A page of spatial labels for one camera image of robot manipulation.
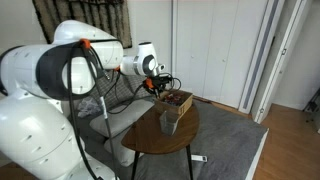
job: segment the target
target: side table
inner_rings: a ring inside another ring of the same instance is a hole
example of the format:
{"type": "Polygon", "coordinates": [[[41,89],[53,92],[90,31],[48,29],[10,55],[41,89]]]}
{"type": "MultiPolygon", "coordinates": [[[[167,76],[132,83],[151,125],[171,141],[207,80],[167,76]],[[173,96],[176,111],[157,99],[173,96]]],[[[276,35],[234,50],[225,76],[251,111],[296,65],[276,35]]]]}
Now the side table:
{"type": "Polygon", "coordinates": [[[188,109],[180,118],[177,129],[172,136],[161,132],[160,115],[153,106],[131,126],[121,141],[123,146],[135,151],[131,179],[134,180],[140,153],[160,155],[176,152],[183,148],[187,150],[190,178],[193,179],[190,143],[199,128],[197,108],[192,105],[188,109]]]}

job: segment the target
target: small wooden box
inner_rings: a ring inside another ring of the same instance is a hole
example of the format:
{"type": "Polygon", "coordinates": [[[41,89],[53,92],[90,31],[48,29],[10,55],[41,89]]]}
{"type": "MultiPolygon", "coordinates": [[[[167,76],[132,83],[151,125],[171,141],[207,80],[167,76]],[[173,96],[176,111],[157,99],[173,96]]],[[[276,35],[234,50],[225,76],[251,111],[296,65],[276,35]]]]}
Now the small wooden box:
{"type": "Polygon", "coordinates": [[[192,105],[193,95],[190,92],[178,90],[178,91],[164,91],[160,94],[159,99],[155,99],[155,107],[158,112],[163,113],[164,111],[171,112],[178,116],[178,119],[185,113],[192,105]],[[183,103],[180,106],[173,106],[166,102],[163,102],[163,99],[169,94],[181,95],[183,103]]]}

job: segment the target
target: table leg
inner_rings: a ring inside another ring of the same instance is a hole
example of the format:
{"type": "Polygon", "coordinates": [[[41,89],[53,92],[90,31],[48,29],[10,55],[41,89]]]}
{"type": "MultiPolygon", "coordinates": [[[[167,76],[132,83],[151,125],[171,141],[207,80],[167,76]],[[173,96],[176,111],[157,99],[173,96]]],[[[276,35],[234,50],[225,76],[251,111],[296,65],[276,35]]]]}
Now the table leg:
{"type": "Polygon", "coordinates": [[[136,151],[134,154],[134,162],[133,162],[133,169],[132,169],[132,175],[131,175],[131,180],[134,180],[134,176],[136,174],[136,169],[137,169],[137,164],[138,164],[138,159],[139,159],[140,152],[136,151]]]}
{"type": "Polygon", "coordinates": [[[188,164],[189,164],[190,179],[191,179],[191,180],[193,180],[193,172],[192,172],[192,162],[191,162],[190,144],[186,147],[186,149],[187,149],[187,156],[188,156],[188,164]]]}

